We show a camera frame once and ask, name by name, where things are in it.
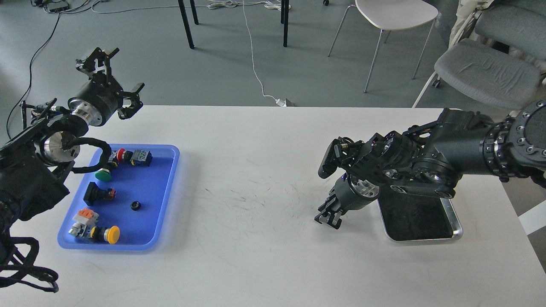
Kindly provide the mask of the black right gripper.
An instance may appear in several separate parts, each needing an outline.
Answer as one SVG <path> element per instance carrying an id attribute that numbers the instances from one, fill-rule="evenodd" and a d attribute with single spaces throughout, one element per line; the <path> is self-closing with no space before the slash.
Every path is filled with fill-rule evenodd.
<path id="1" fill-rule="evenodd" d="M 350 175 L 342 175 L 329 191 L 326 204 L 318 208 L 319 214 L 315 216 L 314 221 L 339 229 L 343 214 L 362 209 L 376 200 L 379 195 L 380 186 L 367 180 L 352 179 Z"/>

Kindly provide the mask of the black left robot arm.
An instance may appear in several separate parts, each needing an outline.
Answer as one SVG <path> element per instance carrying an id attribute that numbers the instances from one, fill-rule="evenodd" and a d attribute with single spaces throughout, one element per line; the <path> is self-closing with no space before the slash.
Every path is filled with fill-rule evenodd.
<path id="1" fill-rule="evenodd" d="M 55 107 L 56 99 L 33 106 L 31 126 L 1 148 L 1 286 L 27 284 L 45 292 L 57 292 L 57 272 L 36 266 L 39 242 L 33 237 L 13 237 L 11 226 L 52 209 L 70 192 L 64 182 L 70 172 L 91 173 L 107 167 L 111 147 L 103 140 L 86 137 L 90 126 L 103 126 L 118 113 L 131 118 L 143 103 L 144 84 L 125 91 L 113 77 L 110 61 L 119 52 L 96 48 L 76 69 L 88 82 L 68 101 Z"/>

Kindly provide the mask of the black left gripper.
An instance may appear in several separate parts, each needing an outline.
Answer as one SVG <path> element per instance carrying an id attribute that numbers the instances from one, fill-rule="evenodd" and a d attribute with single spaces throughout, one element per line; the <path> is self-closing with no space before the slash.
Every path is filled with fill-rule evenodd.
<path id="1" fill-rule="evenodd" d="M 71 114 L 82 117 L 88 126 L 103 126 L 115 111 L 121 120 L 130 119 L 144 105 L 139 96 L 144 82 L 127 92 L 112 76 L 110 60 L 118 52 L 118 47 L 110 53 L 96 47 L 86 59 L 76 59 L 76 69 L 90 79 L 69 99 L 68 106 Z M 130 105 L 123 107 L 123 100 L 129 100 Z"/>

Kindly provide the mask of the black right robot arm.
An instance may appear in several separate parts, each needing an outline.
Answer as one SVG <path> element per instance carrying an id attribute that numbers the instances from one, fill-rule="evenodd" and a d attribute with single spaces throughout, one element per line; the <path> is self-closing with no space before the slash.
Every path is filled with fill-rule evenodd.
<path id="1" fill-rule="evenodd" d="M 341 216 L 359 210 L 387 190 L 399 195 L 454 198 L 465 174 L 508 182 L 531 178 L 545 187 L 545 102 L 530 103 L 517 116 L 495 123 L 479 112 L 445 108 L 429 124 L 370 140 L 335 138 L 318 169 L 325 179 L 345 172 L 314 218 L 339 229 Z"/>

